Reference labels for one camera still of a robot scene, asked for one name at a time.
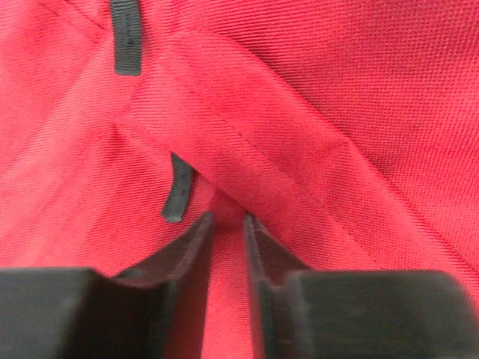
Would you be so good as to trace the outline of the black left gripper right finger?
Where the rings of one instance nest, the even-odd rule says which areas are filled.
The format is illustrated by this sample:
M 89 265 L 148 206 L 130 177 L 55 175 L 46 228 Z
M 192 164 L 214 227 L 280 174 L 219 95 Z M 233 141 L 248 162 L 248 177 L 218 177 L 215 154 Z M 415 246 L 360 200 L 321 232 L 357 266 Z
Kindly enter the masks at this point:
M 440 271 L 316 271 L 244 222 L 256 358 L 476 358 L 469 296 Z

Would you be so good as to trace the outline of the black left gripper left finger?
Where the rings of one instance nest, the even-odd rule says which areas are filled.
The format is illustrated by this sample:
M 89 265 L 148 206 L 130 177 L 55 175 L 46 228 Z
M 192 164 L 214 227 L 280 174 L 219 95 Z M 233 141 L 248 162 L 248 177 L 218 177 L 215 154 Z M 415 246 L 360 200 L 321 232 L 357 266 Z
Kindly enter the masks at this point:
M 3 358 L 199 358 L 213 247 L 202 214 L 148 258 L 88 268 L 1 270 Z

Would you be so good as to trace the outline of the red student backpack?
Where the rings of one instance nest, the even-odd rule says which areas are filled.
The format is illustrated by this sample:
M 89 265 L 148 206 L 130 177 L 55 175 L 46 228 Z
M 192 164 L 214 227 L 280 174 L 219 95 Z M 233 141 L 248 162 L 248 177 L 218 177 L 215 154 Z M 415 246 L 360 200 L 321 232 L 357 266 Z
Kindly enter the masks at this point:
M 203 358 L 251 358 L 242 222 L 316 269 L 435 269 L 478 296 L 476 1 L 141 1 L 114 71 L 107 1 L 1 3 L 1 265 L 114 274 L 216 230 Z

